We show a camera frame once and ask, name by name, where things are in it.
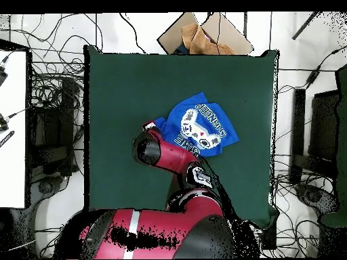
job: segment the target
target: blue cloth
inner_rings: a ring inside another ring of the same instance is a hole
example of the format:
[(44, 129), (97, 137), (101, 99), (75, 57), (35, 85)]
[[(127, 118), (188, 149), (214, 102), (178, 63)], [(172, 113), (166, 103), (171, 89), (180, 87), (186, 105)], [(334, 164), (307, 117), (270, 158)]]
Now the blue cloth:
[(187, 50), (186, 46), (184, 46), (184, 44), (181, 44), (181, 46), (179, 46), (177, 48), (178, 51), (180, 51), (181, 53), (183, 53), (184, 55), (189, 55), (189, 50)]
[(158, 118), (155, 125), (165, 141), (201, 156), (221, 154), (224, 146), (239, 140), (223, 109), (208, 103), (203, 92), (177, 104), (167, 120)]

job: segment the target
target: printed graphic on shirt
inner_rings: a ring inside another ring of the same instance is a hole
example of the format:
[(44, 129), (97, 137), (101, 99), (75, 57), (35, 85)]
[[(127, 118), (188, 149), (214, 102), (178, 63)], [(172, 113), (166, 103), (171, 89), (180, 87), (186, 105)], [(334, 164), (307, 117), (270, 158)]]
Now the printed graphic on shirt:
[(220, 135), (217, 133), (210, 135), (206, 128), (196, 123), (197, 117), (198, 111), (194, 108), (186, 111), (181, 120), (181, 136), (193, 138), (201, 150), (216, 147), (221, 142)]
[(220, 137), (226, 136), (226, 132), (222, 128), (222, 125), (217, 119), (216, 114), (208, 106), (206, 106), (205, 104), (197, 104), (195, 105), (195, 108), (216, 128), (216, 130), (220, 134)]
[(177, 143), (177, 145), (179, 145), (179, 146), (182, 146), (186, 150), (189, 150), (193, 154), (196, 154), (196, 155), (200, 154), (200, 149), (198, 149), (192, 143), (186, 141), (181, 135), (177, 136), (177, 139), (175, 139), (175, 143)]

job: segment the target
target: white table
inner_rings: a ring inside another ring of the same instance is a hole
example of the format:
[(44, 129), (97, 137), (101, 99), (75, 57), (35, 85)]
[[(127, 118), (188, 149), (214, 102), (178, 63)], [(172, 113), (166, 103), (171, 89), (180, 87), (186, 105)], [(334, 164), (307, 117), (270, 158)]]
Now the white table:
[[(8, 55), (0, 50), (0, 61)], [(8, 74), (0, 86), (0, 113), (6, 117), (25, 109), (26, 54), (12, 53), (5, 66)], [(0, 147), (0, 207), (24, 208), (25, 194), (25, 111), (8, 123), (9, 129), (0, 133), (2, 140), (10, 131), (15, 134)]]

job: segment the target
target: green mat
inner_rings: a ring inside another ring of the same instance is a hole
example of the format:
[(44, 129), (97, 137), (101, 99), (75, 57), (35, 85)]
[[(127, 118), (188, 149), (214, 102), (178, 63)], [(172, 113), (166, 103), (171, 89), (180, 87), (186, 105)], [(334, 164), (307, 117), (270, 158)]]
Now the green mat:
[(135, 162), (141, 126), (203, 91), (240, 141), (208, 161), (235, 211), (260, 227), (268, 203), (276, 51), (262, 57), (103, 54), (89, 46), (89, 207), (165, 209), (171, 173)]

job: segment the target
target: black clamp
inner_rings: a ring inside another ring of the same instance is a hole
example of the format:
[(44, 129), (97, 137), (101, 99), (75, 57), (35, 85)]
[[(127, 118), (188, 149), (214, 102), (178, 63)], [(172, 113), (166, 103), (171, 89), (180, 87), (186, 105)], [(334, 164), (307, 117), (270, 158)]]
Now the black clamp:
[(3, 117), (2, 114), (0, 114), (0, 133), (3, 133), (4, 131), (8, 130), (8, 120)]
[(7, 74), (5, 72), (4, 67), (0, 66), (0, 86), (3, 84), (3, 82), (5, 82), (7, 78)]

